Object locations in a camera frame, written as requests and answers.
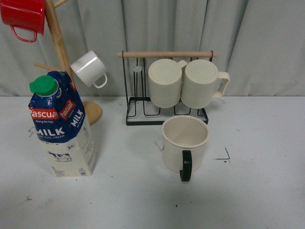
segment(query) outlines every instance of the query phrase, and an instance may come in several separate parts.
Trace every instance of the red mug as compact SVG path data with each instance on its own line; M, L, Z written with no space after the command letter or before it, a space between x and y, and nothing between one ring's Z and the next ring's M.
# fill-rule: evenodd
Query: red mug
M13 34L23 42L34 42L37 33L44 33L45 0L1 0L0 11L4 24L9 25ZM20 28L34 32L34 38L27 40L15 32Z

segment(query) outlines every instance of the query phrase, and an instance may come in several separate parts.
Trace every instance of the black mug handle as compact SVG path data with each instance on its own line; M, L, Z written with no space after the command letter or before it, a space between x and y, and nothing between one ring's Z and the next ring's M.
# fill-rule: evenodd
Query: black mug handle
M183 169L180 170L180 179L183 182L188 182L192 174L192 153L190 150L182 151Z

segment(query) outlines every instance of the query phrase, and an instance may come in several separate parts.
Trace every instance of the upside-down mug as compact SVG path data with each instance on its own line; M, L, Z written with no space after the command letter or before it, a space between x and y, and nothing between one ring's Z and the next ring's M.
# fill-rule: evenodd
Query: upside-down mug
M160 59L148 69L150 98L160 108L175 106L180 100L182 77L187 62Z
M217 79L223 79L221 89L215 92ZM185 68L181 101L190 108L206 107L212 97L221 97L230 82L228 73L220 73L215 64L206 60L191 61Z

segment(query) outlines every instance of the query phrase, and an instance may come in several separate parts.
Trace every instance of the cup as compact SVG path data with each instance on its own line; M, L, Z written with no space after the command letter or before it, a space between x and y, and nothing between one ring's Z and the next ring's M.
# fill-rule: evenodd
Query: cup
M223 79L221 89L214 91L216 80ZM213 96L221 97L230 82L228 73L218 72L217 67L210 61L191 61L185 68L181 101L190 108L206 107Z
M192 172L203 161L209 129L202 120L178 115L162 124L163 162L172 171L180 173L181 181L190 181Z
M93 51L89 51L71 64L71 68L88 87L93 84L96 88L102 88L107 83L107 69ZM97 85L95 82L103 75L105 76L105 82Z
M45 0L1 0L0 11L4 24L23 42L34 42L37 33L44 33ZM27 40L17 35L15 28L34 32L34 38Z
M148 69L150 98L160 108L175 106L180 100L182 74L187 62L160 59Z

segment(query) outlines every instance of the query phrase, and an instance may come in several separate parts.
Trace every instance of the green bottle cap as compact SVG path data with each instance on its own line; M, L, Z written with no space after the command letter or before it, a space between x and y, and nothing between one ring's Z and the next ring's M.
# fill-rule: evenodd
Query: green bottle cap
M40 96L50 96L58 89L58 83L49 75L38 77L30 83L30 91Z

